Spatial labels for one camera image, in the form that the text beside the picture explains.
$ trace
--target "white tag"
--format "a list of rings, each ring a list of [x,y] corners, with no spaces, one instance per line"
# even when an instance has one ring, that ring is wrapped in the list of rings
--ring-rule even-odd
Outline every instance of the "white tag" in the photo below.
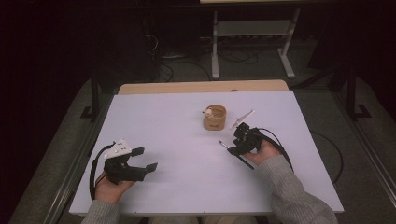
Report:
[[[242,122],[244,122],[245,119],[247,119],[251,114],[253,114],[254,110],[251,110],[250,112],[248,112],[246,115],[242,116],[239,119],[236,119],[235,124],[233,125],[233,127],[230,128],[230,130],[235,129],[236,127],[239,126],[239,124],[241,124]]]
[[[104,158],[110,159],[118,156],[122,156],[128,153],[131,153],[132,148],[129,147],[128,143],[124,139],[120,139],[120,141],[107,151]]]

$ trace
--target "white tabletop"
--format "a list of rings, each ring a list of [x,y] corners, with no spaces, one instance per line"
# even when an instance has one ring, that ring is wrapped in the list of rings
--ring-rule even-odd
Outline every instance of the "white tabletop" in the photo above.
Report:
[[[226,128],[204,129],[208,105],[227,109]],[[91,205],[89,174],[92,160],[104,146],[124,138],[143,155],[129,160],[157,170],[137,182],[120,201],[122,213],[136,216],[271,213],[268,184],[257,170],[219,144],[233,146],[229,127],[254,109],[251,127],[272,131],[287,150],[295,174],[307,192],[344,211],[292,91],[243,91],[116,95],[81,179],[70,213],[84,215]],[[103,171],[98,163],[96,176]]]

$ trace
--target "gray sleeve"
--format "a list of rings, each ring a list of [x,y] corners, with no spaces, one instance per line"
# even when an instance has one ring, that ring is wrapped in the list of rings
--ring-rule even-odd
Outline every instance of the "gray sleeve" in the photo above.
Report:
[[[120,211],[117,204],[93,200],[90,210],[84,220],[82,220],[82,223],[119,223],[119,217]]]
[[[305,192],[303,184],[283,156],[264,161],[259,169],[270,183],[273,211],[284,224],[337,223],[329,205]]]

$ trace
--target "hand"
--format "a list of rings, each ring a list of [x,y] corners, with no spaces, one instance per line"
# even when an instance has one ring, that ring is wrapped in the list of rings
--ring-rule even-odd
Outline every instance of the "hand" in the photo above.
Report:
[[[95,199],[108,203],[118,203],[122,194],[134,184],[134,181],[121,181],[118,185],[111,183],[103,172],[96,179]]]
[[[263,161],[273,157],[281,155],[280,152],[268,141],[262,140],[260,145],[260,151],[257,154],[248,152],[244,154],[246,158],[253,161],[256,165],[260,165]]]

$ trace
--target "shelf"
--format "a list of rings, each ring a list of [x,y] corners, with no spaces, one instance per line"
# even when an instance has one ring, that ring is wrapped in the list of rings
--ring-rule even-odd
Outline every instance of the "shelf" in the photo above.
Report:
[[[286,35],[290,20],[283,21],[219,21],[218,36]]]

